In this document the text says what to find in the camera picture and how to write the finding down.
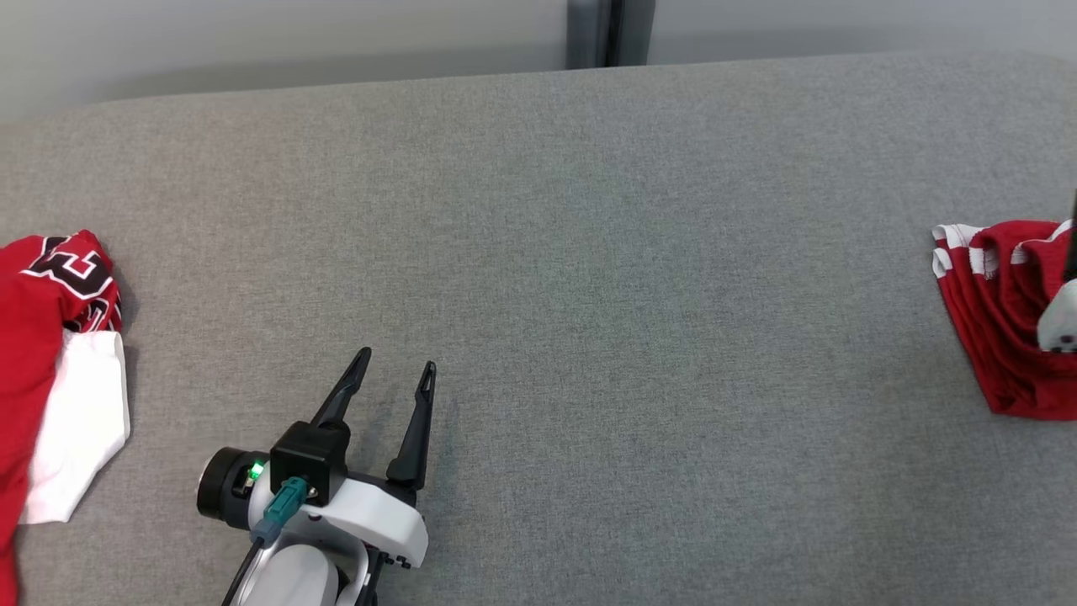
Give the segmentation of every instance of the red cloth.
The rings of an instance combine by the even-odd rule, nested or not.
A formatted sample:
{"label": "red cloth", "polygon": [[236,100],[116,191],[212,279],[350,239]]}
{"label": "red cloth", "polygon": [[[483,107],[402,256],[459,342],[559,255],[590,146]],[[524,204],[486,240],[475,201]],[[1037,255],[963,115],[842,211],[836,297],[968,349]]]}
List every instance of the red cloth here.
{"label": "red cloth", "polygon": [[1077,420],[1077,355],[1040,351],[1039,316],[1062,286],[1071,222],[939,225],[934,268],[992,411]]}
{"label": "red cloth", "polygon": [[94,234],[30,236],[0,249],[0,606],[18,597],[12,537],[64,328],[109,326],[121,328],[120,291]]}

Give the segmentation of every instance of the teal cable connector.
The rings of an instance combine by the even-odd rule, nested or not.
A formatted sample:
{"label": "teal cable connector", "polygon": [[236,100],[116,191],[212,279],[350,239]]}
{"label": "teal cable connector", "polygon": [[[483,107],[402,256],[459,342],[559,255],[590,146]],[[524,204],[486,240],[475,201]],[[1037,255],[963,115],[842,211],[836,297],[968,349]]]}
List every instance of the teal cable connector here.
{"label": "teal cable connector", "polygon": [[251,529],[251,542],[262,539],[269,547],[280,536],[284,524],[295,516],[307,502],[307,483],[302,478],[289,478],[280,485],[272,501],[262,512],[262,520]]}

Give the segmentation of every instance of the black cable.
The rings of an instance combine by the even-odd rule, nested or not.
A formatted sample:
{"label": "black cable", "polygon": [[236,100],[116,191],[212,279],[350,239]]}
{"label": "black cable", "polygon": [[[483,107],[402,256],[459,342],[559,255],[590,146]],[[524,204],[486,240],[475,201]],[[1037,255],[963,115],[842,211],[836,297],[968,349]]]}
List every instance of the black cable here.
{"label": "black cable", "polygon": [[224,594],[224,602],[221,606],[232,606],[232,598],[236,596],[236,592],[239,591],[239,583],[242,582],[243,577],[247,576],[248,568],[251,567],[251,563],[254,562],[254,556],[258,554],[262,550],[262,544],[265,539],[258,537],[254,539],[251,544],[251,550],[247,552],[247,558],[243,558],[243,563],[239,565],[239,569],[236,570],[236,578],[232,579],[232,584],[228,586],[228,593]]}

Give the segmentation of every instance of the fabric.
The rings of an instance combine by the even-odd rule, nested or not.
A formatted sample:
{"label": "fabric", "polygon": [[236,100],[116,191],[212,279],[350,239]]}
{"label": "fabric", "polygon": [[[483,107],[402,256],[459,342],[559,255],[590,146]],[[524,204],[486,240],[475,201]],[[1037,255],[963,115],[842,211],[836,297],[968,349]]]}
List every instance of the fabric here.
{"label": "fabric", "polygon": [[0,249],[0,605],[14,606],[15,526],[64,325],[120,328],[112,262],[87,230],[30,236]]}
{"label": "fabric", "polygon": [[1077,357],[1043,352],[1036,327],[1062,286],[1071,221],[938,225],[933,267],[991,410],[1077,420]]}
{"label": "fabric", "polygon": [[20,524],[70,520],[94,477],[130,437],[125,368],[118,333],[64,333]]}
{"label": "fabric", "polygon": [[1060,60],[872,55],[12,125],[0,238],[108,244],[132,427],[19,532],[25,606],[219,604],[250,541],[196,513],[202,466],[363,346],[360,471],[438,366],[430,552],[380,604],[1068,606],[1077,424],[984,406],[925,227],[1064,215],[1075,99]]}

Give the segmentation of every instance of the gray fabric surface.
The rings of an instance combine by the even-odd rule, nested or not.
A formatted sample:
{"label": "gray fabric surface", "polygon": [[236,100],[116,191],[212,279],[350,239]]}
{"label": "gray fabric surface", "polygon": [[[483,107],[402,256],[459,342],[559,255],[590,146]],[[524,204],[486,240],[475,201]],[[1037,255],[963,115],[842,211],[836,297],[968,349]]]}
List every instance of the gray fabric surface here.
{"label": "gray fabric surface", "polygon": [[220,601],[202,464],[361,346],[381,474],[439,365],[425,565],[381,604],[1069,604],[1077,425],[992,415],[928,228],[1065,215],[1077,69],[863,56],[110,103],[11,127],[0,239],[120,267],[132,436],[25,603]]}

